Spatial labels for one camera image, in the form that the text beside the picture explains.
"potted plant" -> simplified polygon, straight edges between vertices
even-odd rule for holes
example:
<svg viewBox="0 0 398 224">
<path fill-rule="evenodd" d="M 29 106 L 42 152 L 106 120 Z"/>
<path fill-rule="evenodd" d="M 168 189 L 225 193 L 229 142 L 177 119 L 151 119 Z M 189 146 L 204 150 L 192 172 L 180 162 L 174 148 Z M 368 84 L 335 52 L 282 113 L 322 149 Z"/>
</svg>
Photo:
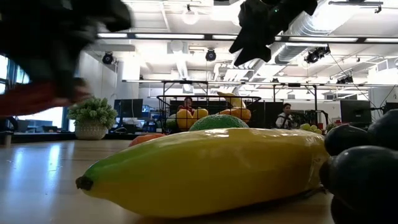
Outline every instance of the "potted plant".
<svg viewBox="0 0 398 224">
<path fill-rule="evenodd" d="M 106 98 L 90 98 L 69 108 L 68 118 L 75 120 L 75 134 L 81 140 L 100 140 L 115 124 L 116 110 Z"/>
</svg>

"banana stem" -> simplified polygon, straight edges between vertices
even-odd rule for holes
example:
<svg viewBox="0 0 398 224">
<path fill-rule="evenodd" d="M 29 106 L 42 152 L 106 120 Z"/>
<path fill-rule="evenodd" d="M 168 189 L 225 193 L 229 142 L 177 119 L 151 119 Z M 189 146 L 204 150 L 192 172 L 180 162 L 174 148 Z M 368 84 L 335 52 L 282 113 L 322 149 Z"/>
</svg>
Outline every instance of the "banana stem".
<svg viewBox="0 0 398 224">
<path fill-rule="evenodd" d="M 77 189 L 83 190 L 91 190 L 93 187 L 94 182 L 88 177 L 79 177 L 76 179 L 76 187 Z"/>
</svg>

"person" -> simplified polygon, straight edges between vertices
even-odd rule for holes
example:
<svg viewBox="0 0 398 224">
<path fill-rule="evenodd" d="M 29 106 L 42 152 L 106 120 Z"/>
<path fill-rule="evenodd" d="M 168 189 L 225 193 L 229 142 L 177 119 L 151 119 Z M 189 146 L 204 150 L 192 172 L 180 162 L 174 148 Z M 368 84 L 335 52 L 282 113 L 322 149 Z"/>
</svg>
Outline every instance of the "person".
<svg viewBox="0 0 398 224">
<path fill-rule="evenodd" d="M 189 111 L 191 114 L 193 114 L 193 112 L 195 111 L 193 108 L 192 108 L 192 98 L 190 97 L 190 96 L 187 96 L 187 97 L 185 97 L 185 99 L 184 99 L 184 105 L 180 105 L 179 107 L 178 107 L 178 110 L 180 110 L 180 109 L 186 109 L 187 111 Z"/>
<path fill-rule="evenodd" d="M 278 115 L 276 119 L 276 127 L 280 129 L 291 129 L 293 126 L 292 115 L 290 114 L 290 108 L 292 105 L 290 103 L 285 103 L 283 107 L 283 113 Z"/>
</svg>

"white flower pot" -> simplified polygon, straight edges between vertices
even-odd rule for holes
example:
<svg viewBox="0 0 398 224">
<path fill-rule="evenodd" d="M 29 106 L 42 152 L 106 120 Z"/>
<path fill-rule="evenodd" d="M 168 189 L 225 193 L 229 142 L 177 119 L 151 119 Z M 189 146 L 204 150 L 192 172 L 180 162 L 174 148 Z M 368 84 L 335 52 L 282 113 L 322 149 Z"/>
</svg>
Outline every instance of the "white flower pot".
<svg viewBox="0 0 398 224">
<path fill-rule="evenodd" d="M 75 127 L 75 135 L 79 140 L 100 140 L 105 137 L 107 130 L 99 122 L 87 121 Z"/>
</svg>

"banana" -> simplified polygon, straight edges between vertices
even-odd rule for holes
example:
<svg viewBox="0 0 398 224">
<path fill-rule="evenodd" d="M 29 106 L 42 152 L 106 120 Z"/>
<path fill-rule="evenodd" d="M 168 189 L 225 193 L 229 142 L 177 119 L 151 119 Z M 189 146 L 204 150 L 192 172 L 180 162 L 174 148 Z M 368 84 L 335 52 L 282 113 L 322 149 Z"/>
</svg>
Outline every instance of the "banana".
<svg viewBox="0 0 398 224">
<path fill-rule="evenodd" d="M 92 165 L 78 189 L 152 217 L 221 212 L 319 187 L 323 137 L 230 128 L 172 134 Z"/>
<path fill-rule="evenodd" d="M 233 93 L 223 93 L 218 91 L 217 95 L 219 96 L 236 96 Z M 246 105 L 244 104 L 242 98 L 236 98 L 236 97 L 225 97 L 225 100 L 232 105 L 232 107 L 235 108 L 246 108 Z"/>
</svg>

